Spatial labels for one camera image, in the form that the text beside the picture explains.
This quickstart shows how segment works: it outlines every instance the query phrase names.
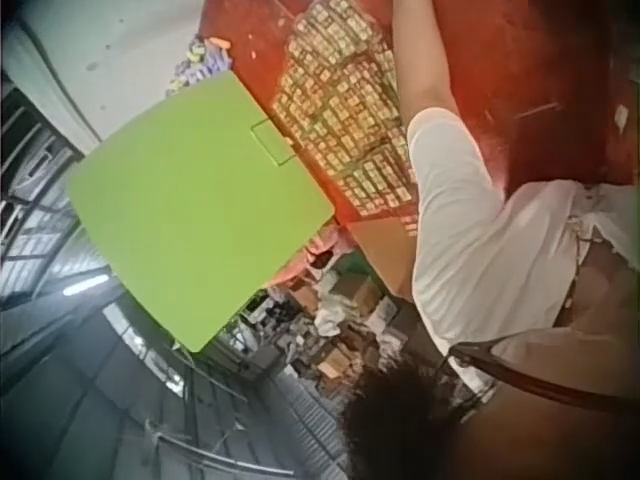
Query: green folder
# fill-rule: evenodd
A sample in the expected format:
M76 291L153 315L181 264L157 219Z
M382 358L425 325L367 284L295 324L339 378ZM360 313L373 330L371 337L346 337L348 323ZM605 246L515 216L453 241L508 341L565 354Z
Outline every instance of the green folder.
M192 351L333 214L231 72L124 126L75 168L68 191L122 283Z

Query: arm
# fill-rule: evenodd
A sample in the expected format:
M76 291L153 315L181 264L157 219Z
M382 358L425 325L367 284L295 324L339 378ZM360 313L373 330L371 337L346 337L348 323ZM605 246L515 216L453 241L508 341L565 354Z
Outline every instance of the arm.
M433 0L393 1L393 44L405 126L428 107L457 114Z

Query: fluorescent light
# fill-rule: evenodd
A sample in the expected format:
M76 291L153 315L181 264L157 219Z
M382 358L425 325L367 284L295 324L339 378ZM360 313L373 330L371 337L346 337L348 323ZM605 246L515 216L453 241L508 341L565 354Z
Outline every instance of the fluorescent light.
M70 287L65 288L62 291L62 294L65 297L70 297L71 295L84 292L85 290L95 287L96 285L100 285L101 283L104 283L107 280L109 280L109 275L105 275L105 274L98 275L97 277L93 277L93 278L88 278L86 280L83 280L82 282L78 282L74 285L71 285Z

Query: white t-shirt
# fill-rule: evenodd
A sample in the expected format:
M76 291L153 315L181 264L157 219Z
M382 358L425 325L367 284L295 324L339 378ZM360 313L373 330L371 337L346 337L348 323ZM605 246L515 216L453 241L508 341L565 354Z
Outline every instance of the white t-shirt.
M553 326L593 228L638 269L634 187L530 183L506 203L461 119L420 112L408 128L420 196L413 296L438 349ZM580 261L589 243L580 243ZM475 391L472 368L452 363Z

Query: red surface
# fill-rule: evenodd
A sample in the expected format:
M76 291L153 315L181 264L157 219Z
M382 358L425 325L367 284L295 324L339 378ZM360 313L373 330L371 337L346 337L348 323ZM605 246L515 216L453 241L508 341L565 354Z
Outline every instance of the red surface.
M390 39L391 0L359 3ZM637 101L621 74L624 69L611 59L604 1L435 3L454 94L497 183L513 191L527 181L555 178L632 181ZM233 70L267 111L284 68L293 20L308 4L208 0L205 5L200 33L232 42ZM518 118L550 103L558 108ZM613 125L620 103L630 110L622 137ZM336 205L338 220L357 220L330 179L299 153Z

